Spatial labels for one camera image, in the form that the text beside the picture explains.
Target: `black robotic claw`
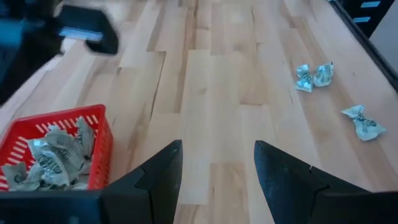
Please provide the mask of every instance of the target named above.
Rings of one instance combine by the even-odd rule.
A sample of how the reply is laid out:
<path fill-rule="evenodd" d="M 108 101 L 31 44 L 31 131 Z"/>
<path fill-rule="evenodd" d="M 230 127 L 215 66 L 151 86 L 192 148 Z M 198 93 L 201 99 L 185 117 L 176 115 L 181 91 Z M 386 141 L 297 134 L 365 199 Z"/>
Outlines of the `black robotic claw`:
<path fill-rule="evenodd" d="M 61 0 L 0 0 L 0 105 L 61 52 L 65 37 L 116 55 L 119 39 L 103 11 L 63 6 Z"/>
<path fill-rule="evenodd" d="M 368 192 L 264 141 L 254 162 L 275 224 L 398 223 L 397 192 Z"/>

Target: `wooden floor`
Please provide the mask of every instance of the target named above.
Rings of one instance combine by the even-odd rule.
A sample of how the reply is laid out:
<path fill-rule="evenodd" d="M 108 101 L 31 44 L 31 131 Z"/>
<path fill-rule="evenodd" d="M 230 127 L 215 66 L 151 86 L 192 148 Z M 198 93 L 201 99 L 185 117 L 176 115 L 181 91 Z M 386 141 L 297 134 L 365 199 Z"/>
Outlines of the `wooden floor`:
<path fill-rule="evenodd" d="M 114 134 L 111 179 L 183 140 L 175 223 L 273 223 L 254 167 L 265 140 L 372 191 L 398 190 L 398 98 L 324 0 L 120 0 L 108 10 L 121 52 L 67 40 L 0 110 L 21 116 L 102 103 Z M 297 65 L 335 76 L 296 91 Z M 387 128 L 361 142 L 340 111 L 364 104 Z"/>

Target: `basket rim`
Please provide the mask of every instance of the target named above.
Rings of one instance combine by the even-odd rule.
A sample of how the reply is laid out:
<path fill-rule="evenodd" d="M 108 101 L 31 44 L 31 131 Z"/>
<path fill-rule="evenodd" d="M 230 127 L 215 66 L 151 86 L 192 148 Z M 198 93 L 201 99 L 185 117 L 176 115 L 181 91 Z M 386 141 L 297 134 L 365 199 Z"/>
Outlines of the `basket rim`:
<path fill-rule="evenodd" d="M 61 115 L 61 114 L 65 114 L 65 113 L 69 113 L 72 111 L 76 111 L 76 110 L 85 110 L 85 109 L 93 109 L 93 108 L 98 108 L 99 110 L 101 110 L 102 113 L 105 113 L 106 107 L 104 104 L 97 104 L 97 105 L 91 105 L 91 106 L 82 106 L 82 107 L 77 107 L 77 108 L 70 108 L 70 109 L 66 109 L 66 110 L 61 110 L 61 111 L 54 111 L 54 112 L 49 112 L 49 113 L 43 113 L 43 114 L 37 114 L 37 115 L 32 115 L 32 116 L 26 116 L 23 118 L 17 118 L 14 121 L 12 121 L 8 128 L 7 131 L 4 133 L 4 135 L 2 136 L 2 139 L 0 141 L 0 149 L 3 147 L 4 143 L 6 142 L 6 140 L 8 139 L 8 136 L 11 133 L 12 128 L 14 127 L 14 125 L 16 123 L 20 123 L 23 121 L 27 121 L 30 119 L 37 119 L 37 118 L 44 118 L 47 116 L 56 116 L 56 115 Z"/>

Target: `crumpled paper money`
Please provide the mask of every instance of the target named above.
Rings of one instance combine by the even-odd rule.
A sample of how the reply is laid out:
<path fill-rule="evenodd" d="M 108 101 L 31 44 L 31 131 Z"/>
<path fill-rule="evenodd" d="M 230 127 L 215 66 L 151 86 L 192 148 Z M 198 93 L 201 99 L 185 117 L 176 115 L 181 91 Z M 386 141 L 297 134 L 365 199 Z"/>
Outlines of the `crumpled paper money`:
<path fill-rule="evenodd" d="M 41 176 L 44 173 L 39 164 L 34 164 L 28 173 L 26 173 L 26 164 L 21 162 L 17 165 L 4 165 L 1 167 L 6 176 L 9 191 L 37 190 L 41 183 Z"/>
<path fill-rule="evenodd" d="M 333 62 L 318 66 L 317 73 L 313 77 L 313 84 L 317 87 L 330 85 L 333 77 Z"/>
<path fill-rule="evenodd" d="M 297 67 L 296 71 L 299 80 L 296 82 L 295 89 L 311 93 L 313 88 L 313 82 L 310 75 L 310 66 L 308 64 L 301 65 Z"/>
<path fill-rule="evenodd" d="M 387 130 L 379 123 L 367 119 L 363 115 L 365 107 L 363 105 L 353 106 L 351 108 L 341 111 L 343 114 L 348 115 L 353 119 L 355 124 L 355 131 L 358 137 L 362 141 L 368 141 L 376 138 L 379 134 L 386 132 Z"/>
<path fill-rule="evenodd" d="M 85 158 L 90 158 L 94 149 L 94 130 L 87 124 L 83 117 L 77 121 L 77 138 Z"/>
<path fill-rule="evenodd" d="M 94 130 L 82 117 L 76 125 L 77 138 L 58 126 L 49 126 L 50 131 L 44 138 L 28 140 L 29 149 L 37 163 L 28 174 L 24 162 L 2 166 L 9 190 L 87 189 Z"/>

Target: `hardwood floor plank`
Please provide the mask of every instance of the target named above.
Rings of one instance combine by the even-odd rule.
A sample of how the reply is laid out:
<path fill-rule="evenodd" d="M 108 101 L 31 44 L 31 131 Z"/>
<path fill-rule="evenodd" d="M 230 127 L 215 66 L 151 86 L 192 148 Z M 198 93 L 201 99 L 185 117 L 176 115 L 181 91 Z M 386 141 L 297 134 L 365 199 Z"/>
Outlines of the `hardwood floor plank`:
<path fill-rule="evenodd" d="M 112 151 L 112 161 L 109 168 L 109 183 L 112 183 L 129 172 L 132 151 L 115 149 Z"/>
<path fill-rule="evenodd" d="M 211 3 L 212 0 L 198 0 L 196 49 L 210 50 L 211 47 Z"/>
<path fill-rule="evenodd" d="M 187 72 L 188 66 L 188 56 L 189 51 L 195 49 L 196 44 L 196 29 L 197 29 L 197 7 L 190 7 L 187 14 L 187 23 L 185 24 L 185 39 L 184 48 L 182 55 L 182 67 L 179 73 L 178 83 L 177 83 L 177 97 L 175 104 L 175 111 L 181 112 L 182 108 L 182 98 L 185 85 L 185 74 Z"/>
<path fill-rule="evenodd" d="M 160 22 L 159 39 L 154 44 L 154 51 L 169 52 L 183 47 L 188 8 L 177 8 L 172 4 L 173 1 L 167 1 L 164 6 L 165 15 Z"/>
<path fill-rule="evenodd" d="M 250 222 L 243 164 L 212 164 L 210 185 L 210 223 Z"/>
<path fill-rule="evenodd" d="M 208 224 L 207 205 L 177 205 L 174 224 Z"/>
<path fill-rule="evenodd" d="M 176 139 L 181 139 L 181 115 L 154 113 L 142 144 L 134 151 L 130 170 L 135 169 Z"/>
<path fill-rule="evenodd" d="M 151 37 L 153 37 L 152 34 L 157 35 L 160 29 L 160 26 L 157 24 L 162 21 L 163 16 L 164 2 L 149 0 L 137 22 L 129 45 L 122 56 L 119 64 L 120 67 L 133 67 L 142 62 L 141 55 L 147 52 L 151 43 Z"/>
<path fill-rule="evenodd" d="M 243 54 L 235 54 L 231 65 L 238 72 L 238 97 L 241 105 L 264 105 L 269 102 L 266 79 L 261 75 L 258 65 L 257 49 L 256 61 L 252 62 Z"/>
<path fill-rule="evenodd" d="M 208 203 L 211 161 L 209 119 L 209 50 L 191 50 L 182 100 L 184 162 L 179 203 Z"/>
<path fill-rule="evenodd" d="M 239 73 L 233 69 L 236 55 L 211 56 L 209 71 L 209 119 L 213 162 L 242 160 L 241 117 L 238 111 Z"/>
<path fill-rule="evenodd" d="M 222 3 L 211 6 L 211 54 L 226 55 L 233 52 L 231 21 L 228 8 Z"/>
<path fill-rule="evenodd" d="M 247 178 L 250 224 L 274 223 L 271 211 L 262 192 L 254 164 L 254 143 L 263 140 L 276 145 L 274 125 L 268 106 L 241 106 L 242 135 L 244 142 L 244 168 Z"/>
<path fill-rule="evenodd" d="M 84 106 L 109 103 L 114 75 L 96 75 L 91 81 L 91 86 L 84 100 Z"/>
<path fill-rule="evenodd" d="M 82 105 L 93 74 L 100 64 L 100 58 L 85 53 L 73 68 L 70 77 L 62 86 L 51 111 L 59 111 Z"/>
<path fill-rule="evenodd" d="M 156 50 L 164 50 L 167 52 L 162 75 L 160 77 L 159 87 L 157 89 L 157 98 L 154 105 L 155 113 L 178 113 L 180 97 L 178 97 L 178 84 L 183 83 L 181 74 L 185 76 L 184 63 L 184 40 L 185 27 L 188 16 L 188 9 L 179 8 L 177 11 L 172 11 L 172 14 L 167 14 L 164 22 L 169 24 L 162 29 L 161 36 L 165 38 L 159 39 Z"/>
<path fill-rule="evenodd" d="M 129 68 L 124 76 L 130 79 L 116 80 L 116 82 L 126 82 L 126 87 L 122 89 L 121 95 L 116 95 L 110 99 L 118 106 L 109 106 L 114 111 L 107 112 L 107 119 L 110 122 L 114 133 L 114 148 L 122 150 L 135 150 L 138 144 L 138 135 L 142 129 L 149 124 L 152 114 L 152 104 L 155 97 L 156 88 L 162 71 L 165 54 L 146 53 L 146 64 L 140 68 Z M 120 84 L 115 84 L 115 88 L 120 88 Z"/>

